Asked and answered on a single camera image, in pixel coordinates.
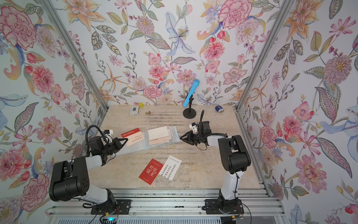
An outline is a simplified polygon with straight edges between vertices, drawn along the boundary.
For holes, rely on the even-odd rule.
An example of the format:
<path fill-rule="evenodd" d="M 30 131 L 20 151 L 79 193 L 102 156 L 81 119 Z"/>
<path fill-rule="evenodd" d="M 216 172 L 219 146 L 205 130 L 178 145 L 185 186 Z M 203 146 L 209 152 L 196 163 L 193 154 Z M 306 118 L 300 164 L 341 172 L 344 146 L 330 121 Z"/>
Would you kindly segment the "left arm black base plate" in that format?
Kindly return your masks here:
<path fill-rule="evenodd" d="M 115 202 L 103 203 L 95 205 L 90 214 L 91 215 L 128 215 L 131 207 L 132 200 L 129 199 L 116 199 Z"/>

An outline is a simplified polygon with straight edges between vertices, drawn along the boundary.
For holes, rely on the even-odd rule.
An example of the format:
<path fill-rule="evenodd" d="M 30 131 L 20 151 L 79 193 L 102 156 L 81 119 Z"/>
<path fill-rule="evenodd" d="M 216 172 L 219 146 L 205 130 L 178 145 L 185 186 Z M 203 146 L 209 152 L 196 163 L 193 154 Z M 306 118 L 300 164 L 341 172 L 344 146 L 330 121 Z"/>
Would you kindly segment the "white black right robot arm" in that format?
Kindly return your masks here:
<path fill-rule="evenodd" d="M 223 168 L 226 170 L 225 181 L 217 199 L 206 199 L 202 210 L 208 215 L 243 215 L 244 206 L 238 198 L 240 180 L 251 165 L 251 157 L 240 135 L 229 137 L 226 133 L 213 133 L 209 121 L 203 121 L 204 110 L 199 123 L 192 123 L 191 130 L 180 137 L 180 140 L 198 146 L 219 149 Z"/>

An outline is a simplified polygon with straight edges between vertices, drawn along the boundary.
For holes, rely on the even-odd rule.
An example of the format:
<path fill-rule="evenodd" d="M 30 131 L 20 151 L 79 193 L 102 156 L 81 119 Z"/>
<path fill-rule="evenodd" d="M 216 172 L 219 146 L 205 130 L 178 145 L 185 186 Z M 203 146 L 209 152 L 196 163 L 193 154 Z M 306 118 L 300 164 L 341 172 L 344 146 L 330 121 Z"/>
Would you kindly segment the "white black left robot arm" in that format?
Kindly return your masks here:
<path fill-rule="evenodd" d="M 83 201 L 85 207 L 99 212 L 117 209 L 118 203 L 111 190 L 90 183 L 89 170 L 106 165 L 127 142 L 128 138 L 112 138 L 110 130 L 89 126 L 85 133 L 86 155 L 54 164 L 50 199 L 54 202 Z"/>

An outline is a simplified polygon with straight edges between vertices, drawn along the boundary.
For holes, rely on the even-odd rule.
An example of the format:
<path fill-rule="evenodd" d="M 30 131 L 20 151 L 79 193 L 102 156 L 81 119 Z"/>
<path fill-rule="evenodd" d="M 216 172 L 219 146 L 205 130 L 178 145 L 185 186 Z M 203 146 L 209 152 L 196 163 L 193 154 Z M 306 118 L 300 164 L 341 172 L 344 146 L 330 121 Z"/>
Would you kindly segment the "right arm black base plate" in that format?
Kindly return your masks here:
<path fill-rule="evenodd" d="M 207 215 L 243 215 L 244 209 L 241 200 L 206 199 L 201 208 Z"/>

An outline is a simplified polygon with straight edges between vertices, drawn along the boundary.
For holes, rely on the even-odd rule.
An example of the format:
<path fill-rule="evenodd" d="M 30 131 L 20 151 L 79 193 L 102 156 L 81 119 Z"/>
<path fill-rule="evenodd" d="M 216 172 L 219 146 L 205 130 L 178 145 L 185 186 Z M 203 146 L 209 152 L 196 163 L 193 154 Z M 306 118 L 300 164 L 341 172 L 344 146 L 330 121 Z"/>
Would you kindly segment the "cream card red top band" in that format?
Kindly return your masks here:
<path fill-rule="evenodd" d="M 139 128 L 136 128 L 136 129 L 133 129 L 133 130 L 130 130 L 130 131 L 127 131 L 125 133 L 122 133 L 121 134 L 121 137 L 124 139 L 124 138 L 127 138 L 128 141 L 126 142 L 126 145 L 127 146 L 131 146 L 137 142 L 140 142 L 142 140 L 144 140 L 144 136 L 141 132 L 141 130 Z"/>

